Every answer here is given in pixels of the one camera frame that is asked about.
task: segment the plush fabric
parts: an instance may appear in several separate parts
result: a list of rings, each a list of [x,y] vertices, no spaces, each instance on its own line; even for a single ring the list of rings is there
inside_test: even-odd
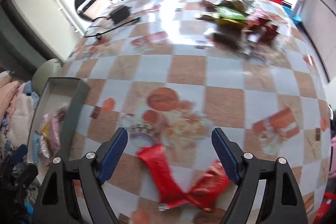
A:
[[[36,108],[37,108],[37,105],[38,105],[38,103],[39,103],[39,100],[40,100],[40,96],[39,96],[35,91],[33,91],[33,92],[31,93],[31,97],[32,97],[32,99],[33,99],[33,101],[34,101],[34,109],[36,109]]]
[[[23,83],[22,85],[20,85],[20,86],[17,88],[17,90],[15,91],[15,95],[16,95],[16,96],[18,96],[18,95],[20,95],[21,93],[23,93],[23,90],[24,90],[24,88],[25,88],[25,85],[26,85],[26,83]]]
[[[6,137],[14,145],[20,146],[28,142],[30,125],[34,115],[32,97],[22,93],[16,97],[16,109],[10,119],[10,129]]]
[[[25,88],[23,89],[23,93],[30,96],[32,92],[33,92],[32,82],[28,81],[27,83],[25,83]]]
[[[13,99],[14,93],[19,86],[19,82],[11,82],[7,85],[0,88],[0,119],[3,119],[3,116],[6,113],[6,110],[9,107],[11,100]]]
[[[11,81],[11,75],[9,74],[9,71],[3,71],[0,73],[0,88],[7,85]]]
[[[17,149],[18,146],[12,144],[11,141],[6,138],[4,134],[4,127],[0,128],[0,164],[8,154],[14,153]],[[22,174],[26,167],[26,160],[15,165],[12,172],[13,176],[17,178],[19,175]],[[32,207],[34,207],[40,187],[41,185],[39,181],[37,180],[37,178],[35,178],[34,181],[27,188],[27,197],[25,198],[25,202],[30,204]]]

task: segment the pink pillow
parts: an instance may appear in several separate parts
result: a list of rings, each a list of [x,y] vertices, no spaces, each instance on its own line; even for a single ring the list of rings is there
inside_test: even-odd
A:
[[[13,99],[14,93],[19,86],[18,81],[8,83],[7,85],[0,88],[0,119],[2,121],[3,116],[6,113],[6,110],[9,107],[9,103]]]
[[[9,71],[3,71],[0,73],[0,88],[2,88],[4,85],[7,85],[11,81],[11,75],[9,74]]]

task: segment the red snack bag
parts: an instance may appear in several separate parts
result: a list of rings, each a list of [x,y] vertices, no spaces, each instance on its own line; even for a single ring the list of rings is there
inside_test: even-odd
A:
[[[217,197],[230,183],[221,162],[216,160],[189,190],[187,198],[196,207],[212,211],[215,208]]]
[[[278,26],[276,25],[271,25],[265,26],[266,32],[260,37],[259,43],[266,44],[267,46],[271,47],[272,46],[272,40],[278,35],[277,29]]]
[[[252,32],[258,31],[262,26],[271,21],[271,18],[262,10],[256,10],[252,15],[247,18],[248,25],[244,30],[250,30]]]
[[[159,190],[160,211],[165,211],[188,202],[186,194],[182,192],[181,188],[170,175],[170,168],[163,152],[164,149],[163,144],[159,142],[154,146],[143,148],[136,154],[151,172],[153,181]]]

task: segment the fabric pile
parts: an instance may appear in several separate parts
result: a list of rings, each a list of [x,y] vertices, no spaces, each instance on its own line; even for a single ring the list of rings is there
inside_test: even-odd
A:
[[[0,163],[15,152],[21,144],[27,144],[34,110],[40,97],[32,91],[30,81],[20,85],[11,82],[11,73],[0,73]],[[26,168],[26,161],[14,168],[14,176],[19,176]],[[40,183],[37,179],[27,190],[26,202],[32,207],[37,198]]]

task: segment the metal screw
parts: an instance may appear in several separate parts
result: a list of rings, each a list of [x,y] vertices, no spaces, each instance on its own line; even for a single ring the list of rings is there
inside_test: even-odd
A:
[[[253,158],[253,155],[252,155],[252,153],[250,153],[250,152],[246,152],[246,153],[244,153],[244,158],[246,158],[246,159],[252,159]]]
[[[165,210],[168,210],[169,209],[169,206],[167,204],[164,204],[164,203],[160,203],[157,208],[159,209],[159,211],[163,212]]]
[[[88,159],[93,159],[94,157],[95,157],[95,153],[94,152],[89,152],[89,153],[87,153],[86,154],[86,157],[88,158]]]
[[[52,162],[53,162],[54,164],[58,164],[58,163],[61,162],[61,158],[60,158],[60,157],[56,157],[56,158],[54,158],[54,159],[52,160]]]
[[[279,162],[280,162],[281,164],[285,164],[287,161],[286,161],[285,158],[279,158]]]

